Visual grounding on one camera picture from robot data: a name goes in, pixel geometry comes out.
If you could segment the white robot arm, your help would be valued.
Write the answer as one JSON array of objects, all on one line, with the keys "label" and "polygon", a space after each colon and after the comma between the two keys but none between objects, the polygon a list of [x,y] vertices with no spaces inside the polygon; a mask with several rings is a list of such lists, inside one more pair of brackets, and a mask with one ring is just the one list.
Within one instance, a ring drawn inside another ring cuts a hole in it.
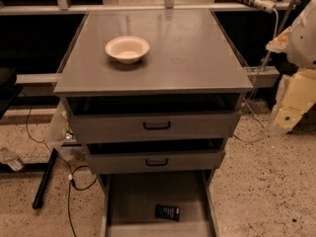
[{"label": "white robot arm", "polygon": [[271,132],[282,135],[293,130],[303,116],[316,104],[316,0],[308,5],[266,49],[285,53],[298,70],[283,76],[276,93]]}]

